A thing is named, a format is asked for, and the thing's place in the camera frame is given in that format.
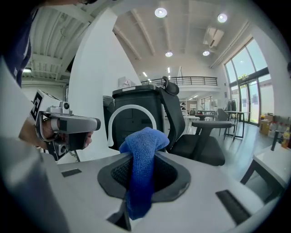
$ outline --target white ring handle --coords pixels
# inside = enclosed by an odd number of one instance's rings
[[[113,139],[112,139],[112,123],[113,123],[113,120],[114,118],[116,117],[116,115],[118,113],[120,113],[121,111],[125,110],[125,109],[131,109],[131,108],[134,108],[134,109],[138,109],[138,110],[141,110],[143,111],[151,120],[151,123],[153,124],[153,129],[156,129],[156,121],[154,119],[154,116],[150,113],[150,111],[148,111],[147,109],[145,109],[144,107],[142,106],[139,106],[139,105],[135,105],[135,104],[129,104],[129,105],[124,105],[120,108],[118,108],[113,114],[112,116],[110,117],[110,120],[109,120],[109,124],[108,124],[108,146],[111,147],[114,145],[114,142],[113,142]]]

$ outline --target window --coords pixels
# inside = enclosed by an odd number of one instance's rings
[[[227,74],[228,74],[228,78],[229,78],[229,82],[235,82],[236,81],[236,73],[235,73],[235,69],[233,68],[232,62],[229,61],[226,64],[226,70],[227,70]]]
[[[254,62],[256,71],[259,71],[267,67],[266,60],[262,54],[262,51],[259,48],[259,45],[255,40],[252,40],[247,46],[247,49],[251,55],[251,58]]]
[[[212,111],[213,110],[212,99],[213,99],[213,96],[201,99],[202,110],[205,110],[205,111]]]
[[[261,91],[261,113],[274,113],[274,91],[271,76],[260,77],[259,86]]]
[[[233,64],[236,69],[237,79],[241,79],[244,76],[248,76],[255,72],[254,66],[251,62],[251,58],[246,48],[240,51],[233,59]]]
[[[266,60],[259,45],[253,39],[225,64],[229,82],[242,79],[267,67]]]
[[[258,125],[261,114],[274,113],[274,92],[266,60],[253,39],[225,64],[231,98],[245,121]]]

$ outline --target bottle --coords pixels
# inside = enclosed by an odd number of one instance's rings
[[[277,122],[272,122],[270,127],[269,127],[268,136],[269,137],[274,137],[276,129],[277,129]]]
[[[290,127],[287,127],[286,131],[283,134],[283,142],[281,146],[285,149],[287,149],[289,145],[289,140],[290,140]]]

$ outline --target white ceiling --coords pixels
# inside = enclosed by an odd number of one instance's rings
[[[92,5],[50,6],[39,9],[30,31],[32,73],[23,78],[68,82],[68,65],[76,55],[84,31],[111,0],[98,0]]]
[[[226,0],[149,2],[150,4],[146,5],[138,4],[138,7],[120,15],[114,28],[140,79],[145,81],[148,78],[157,79],[168,75],[167,67],[173,70],[172,77],[178,75],[181,67],[189,71],[186,76],[215,76],[213,71],[207,70],[217,58],[214,52],[222,51],[222,48],[219,42],[211,48],[213,52],[209,56],[202,55],[203,51],[210,49],[208,45],[203,44],[206,31],[208,28],[223,31],[221,42],[226,38],[226,43],[229,43],[233,35],[228,32],[240,29],[239,25],[232,23],[239,10],[234,10]],[[154,12],[158,7],[167,10],[165,18],[155,16]],[[217,20],[220,13],[228,16],[228,21],[224,24]],[[167,58],[167,51],[172,51],[174,55]],[[146,72],[148,77],[144,77],[142,72]]]
[[[237,12],[228,5],[229,0],[98,0],[92,5],[66,5],[44,7],[31,28],[30,40],[32,57],[28,67],[32,73],[24,73],[24,79],[68,82],[70,73],[67,68],[76,55],[84,31],[98,13],[106,7],[112,7],[121,14],[114,32],[127,53],[141,80],[146,72],[152,79],[168,75],[177,76],[179,68],[192,71],[192,76],[213,76],[210,72],[199,74],[199,69],[208,66],[218,56],[202,56],[208,49],[203,44],[206,29],[215,27],[225,32],[224,38],[232,39],[235,33],[230,23]],[[168,11],[166,18],[154,15],[157,7]],[[227,13],[229,20],[224,24],[217,22],[219,13]],[[222,51],[220,44],[212,50]],[[173,51],[166,58],[167,51]]]

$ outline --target person's arm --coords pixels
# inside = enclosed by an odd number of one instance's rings
[[[20,131],[19,138],[37,147],[41,147],[47,150],[46,143],[38,138],[35,132],[35,125],[28,119],[24,122],[24,125]]]

